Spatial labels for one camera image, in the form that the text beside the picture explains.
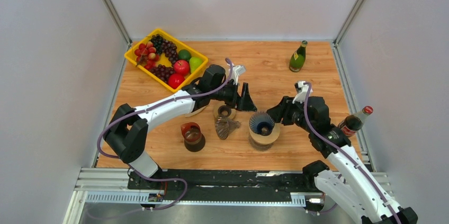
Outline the blue ribbed dripper cone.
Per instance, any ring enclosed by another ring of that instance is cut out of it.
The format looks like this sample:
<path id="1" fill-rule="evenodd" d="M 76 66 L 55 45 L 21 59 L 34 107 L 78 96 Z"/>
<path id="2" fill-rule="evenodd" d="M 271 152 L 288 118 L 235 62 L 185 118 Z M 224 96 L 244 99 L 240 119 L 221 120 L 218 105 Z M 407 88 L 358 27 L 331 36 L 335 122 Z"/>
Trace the blue ribbed dripper cone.
<path id="1" fill-rule="evenodd" d="M 275 121 L 266 112 L 256 112 L 249 119 L 249 129 L 257 135 L 268 136 L 274 127 Z"/>

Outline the brown paper filter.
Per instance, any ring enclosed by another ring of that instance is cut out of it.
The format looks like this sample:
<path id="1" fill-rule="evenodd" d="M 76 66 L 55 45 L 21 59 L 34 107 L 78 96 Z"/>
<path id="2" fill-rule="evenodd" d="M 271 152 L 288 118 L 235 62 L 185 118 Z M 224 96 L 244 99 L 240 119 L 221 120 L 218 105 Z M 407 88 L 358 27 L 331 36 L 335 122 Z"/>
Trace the brown paper filter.
<path id="1" fill-rule="evenodd" d="M 195 110 L 195 111 L 193 111 L 191 113 L 185 114 L 185 117 L 187 118 L 187 117 L 192 117 L 194 115 L 197 115 L 197 114 L 201 113 L 205 108 L 206 108 L 206 106 L 201 107 L 198 110 Z"/>

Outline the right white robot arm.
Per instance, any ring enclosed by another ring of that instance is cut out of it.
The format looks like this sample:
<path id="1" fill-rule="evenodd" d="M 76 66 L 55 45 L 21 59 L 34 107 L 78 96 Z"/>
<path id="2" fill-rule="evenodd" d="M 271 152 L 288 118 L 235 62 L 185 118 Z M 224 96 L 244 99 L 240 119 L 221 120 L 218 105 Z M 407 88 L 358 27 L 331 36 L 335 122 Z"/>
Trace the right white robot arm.
<path id="1" fill-rule="evenodd" d="M 305 103 L 285 96 L 267 110 L 284 126 L 296 125 L 309 133 L 312 146 L 333 164 L 346 180 L 342 182 L 322 161 L 303 168 L 302 183 L 309 191 L 330 196 L 355 223 L 417 223 L 411 208 L 403 208 L 379 184 L 360 160 L 351 141 L 331 123 L 325 100 L 312 96 Z"/>

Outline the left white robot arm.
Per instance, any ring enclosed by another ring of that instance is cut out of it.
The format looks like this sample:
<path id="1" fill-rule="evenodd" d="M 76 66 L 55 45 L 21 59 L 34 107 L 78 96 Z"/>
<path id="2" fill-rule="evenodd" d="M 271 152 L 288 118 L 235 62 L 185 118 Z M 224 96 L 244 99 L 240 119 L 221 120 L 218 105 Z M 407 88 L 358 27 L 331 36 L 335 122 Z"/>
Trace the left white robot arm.
<path id="1" fill-rule="evenodd" d="M 212 100 L 222 101 L 238 111 L 257 110 L 247 83 L 243 83 L 242 91 L 238 92 L 238 77 L 246 71 L 245 66 L 234 65 L 229 59 L 226 62 L 229 70 L 211 65 L 203 76 L 162 100 L 138 107 L 120 106 L 101 133 L 99 139 L 114 151 L 113 158 L 120 159 L 141 175 L 147 188 L 156 189 L 162 182 L 159 166 L 145 151 L 149 131 L 180 115 L 195 113 Z"/>

